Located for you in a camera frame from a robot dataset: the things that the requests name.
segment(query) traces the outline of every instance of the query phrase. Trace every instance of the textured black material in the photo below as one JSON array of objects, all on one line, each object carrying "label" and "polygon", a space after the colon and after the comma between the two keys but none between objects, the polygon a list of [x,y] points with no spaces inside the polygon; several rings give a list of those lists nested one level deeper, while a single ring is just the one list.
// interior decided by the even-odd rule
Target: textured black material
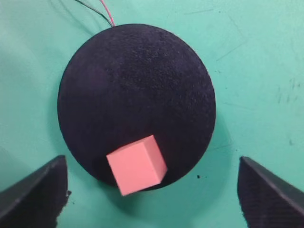
[{"label": "textured black material", "polygon": [[72,57],[58,94],[58,119],[74,157],[116,185],[106,155],[153,134],[168,166],[163,182],[204,154],[216,117],[208,72],[196,53],[163,29],[129,24],[92,37]]},{"label": "textured black material", "polygon": [[237,193],[250,228],[304,228],[304,193],[247,157]]},{"label": "textured black material", "polygon": [[0,228],[54,228],[67,198],[66,160],[58,156],[0,193]]}]

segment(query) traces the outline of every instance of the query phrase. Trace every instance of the black circular pad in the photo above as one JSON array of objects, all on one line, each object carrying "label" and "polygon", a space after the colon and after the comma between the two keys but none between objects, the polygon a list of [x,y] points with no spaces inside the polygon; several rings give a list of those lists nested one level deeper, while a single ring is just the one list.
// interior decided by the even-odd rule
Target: black circular pad
[{"label": "black circular pad", "polygon": [[128,24],[104,30],[72,57],[58,94],[58,119],[76,160],[116,185],[106,155],[153,134],[169,185],[204,154],[215,124],[208,72],[180,38],[161,28]]}]

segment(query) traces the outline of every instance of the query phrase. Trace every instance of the cable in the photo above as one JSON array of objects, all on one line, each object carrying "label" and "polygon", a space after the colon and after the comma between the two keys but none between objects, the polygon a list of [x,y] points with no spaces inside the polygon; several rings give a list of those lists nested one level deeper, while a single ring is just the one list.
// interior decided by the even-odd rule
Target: cable
[{"label": "cable", "polygon": [[112,25],[115,26],[115,23],[114,23],[114,20],[113,20],[113,18],[112,18],[112,15],[111,15],[111,13],[110,13],[110,10],[109,10],[108,7],[106,6],[104,0],[100,0],[100,2],[103,4],[103,6],[104,6],[106,12],[108,13],[108,15],[109,15],[109,17],[110,17],[110,19],[111,19]]},{"label": "cable", "polygon": [[107,13],[109,14],[112,23],[109,21],[108,18],[106,18],[105,15],[103,15],[101,12],[99,12],[99,11],[96,10],[96,9],[94,9],[93,7],[87,5],[86,3],[82,2],[81,0],[75,0],[75,1],[79,2],[80,4],[82,4],[82,5],[84,5],[85,7],[89,8],[90,10],[93,10],[95,13],[98,13],[100,16],[102,16],[102,17],[110,24],[111,27],[115,26],[114,21],[113,21],[113,18],[112,18],[112,16],[111,16],[110,12],[108,11],[108,8],[107,8],[104,4],[103,4],[103,5],[104,5],[104,7],[105,7],[105,10],[106,10]]}]

